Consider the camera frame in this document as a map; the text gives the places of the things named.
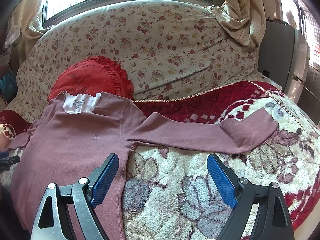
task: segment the clothing tag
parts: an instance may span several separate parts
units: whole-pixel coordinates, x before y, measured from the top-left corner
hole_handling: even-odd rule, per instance
[[[73,101],[72,104],[74,105],[75,108],[79,108],[82,105],[84,105],[84,100],[83,99],[81,99],[81,100],[75,99],[75,101]]]
[[[92,113],[93,109],[100,100],[101,93],[97,93],[95,97],[88,94],[77,94],[76,96],[64,92],[65,101],[63,109],[68,114],[79,114],[82,112]]]

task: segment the black object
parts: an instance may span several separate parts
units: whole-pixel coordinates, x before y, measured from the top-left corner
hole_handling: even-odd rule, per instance
[[[10,167],[20,161],[20,157],[18,155],[12,157],[5,157],[0,159],[0,172],[9,171]]]
[[[266,71],[265,69],[262,71],[262,75],[264,75],[265,77],[269,78],[270,77],[270,72]]]
[[[9,157],[9,151],[0,152],[0,159]]]
[[[216,240],[241,239],[253,204],[259,208],[249,240],[294,240],[288,207],[276,182],[261,186],[238,178],[216,154],[208,157],[207,167],[223,201],[233,208]]]
[[[67,204],[73,204],[86,240],[109,240],[94,208],[103,202],[119,168],[119,158],[111,153],[88,178],[60,186],[50,183],[42,197],[31,240],[75,240]]]
[[[101,167],[74,185],[50,183],[39,205],[31,240],[75,240],[67,204],[74,205],[86,240],[109,240],[94,208],[102,203],[118,167],[118,156],[111,153]],[[288,207],[276,182],[266,187],[239,179],[216,154],[208,157],[207,167],[224,202],[233,208],[217,240],[241,239],[255,203],[259,209],[250,240],[294,240]]]
[[[30,233],[22,229],[10,193],[2,185],[0,185],[0,193],[0,239],[30,240]]]

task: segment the floral blanket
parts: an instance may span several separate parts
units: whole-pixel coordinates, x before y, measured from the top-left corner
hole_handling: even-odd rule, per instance
[[[208,124],[225,118],[241,120],[264,107],[279,123],[279,128],[253,151],[219,154],[220,159],[238,177],[246,177],[254,184],[276,181],[284,194],[294,229],[319,201],[320,132],[297,105],[273,86],[243,81],[184,99],[134,102],[146,116],[159,112],[180,122]],[[0,119],[11,123],[9,115]],[[24,130],[26,123],[16,122],[12,126]],[[11,155],[22,153],[17,149]],[[173,147],[137,147],[128,159],[122,197],[127,240],[217,237],[231,209],[223,203],[208,174],[208,155]],[[10,185],[13,170],[14,167],[0,175],[6,187]],[[244,238],[250,235],[257,209],[258,205],[253,205]]]
[[[55,26],[17,74],[6,109],[39,118],[58,76],[90,56],[109,57],[128,73],[135,99],[173,99],[239,80],[261,80],[257,48],[237,43],[201,6],[143,0],[100,7]]]

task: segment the beige curtain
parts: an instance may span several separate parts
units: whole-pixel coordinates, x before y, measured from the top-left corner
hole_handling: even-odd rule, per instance
[[[21,34],[22,38],[33,47],[39,38],[50,28],[42,28],[42,8],[44,0],[27,0],[22,18]]]
[[[17,73],[32,47],[50,28],[42,28],[42,8],[45,0],[22,0],[9,19],[4,48],[11,48],[10,66]]]
[[[225,0],[222,7],[208,6],[227,33],[247,47],[258,47],[266,30],[262,0]]]

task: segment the black bracket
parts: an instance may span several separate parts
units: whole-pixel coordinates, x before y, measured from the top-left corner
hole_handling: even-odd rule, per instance
[[[112,153],[88,178],[60,187],[50,183],[39,205],[31,240],[76,240],[67,204],[74,205],[86,240],[109,240],[94,208],[103,202],[118,167],[119,158]],[[207,167],[223,201],[233,209],[217,240],[240,240],[251,207],[257,203],[258,213],[249,240],[294,240],[288,207],[276,182],[266,187],[238,178],[216,154],[208,157]]]
[[[241,239],[253,204],[259,204],[259,208],[249,240],[294,240],[290,214],[278,183],[261,186],[238,178],[216,154],[208,157],[207,167],[223,201],[233,209],[217,240]]]
[[[0,172],[9,171],[10,167],[18,162],[20,162],[18,155],[9,157],[8,151],[0,152]]]
[[[118,168],[119,158],[111,153],[88,178],[61,187],[50,183],[39,205],[31,240],[76,240],[67,204],[74,205],[86,240],[109,240],[94,208],[103,202]]]

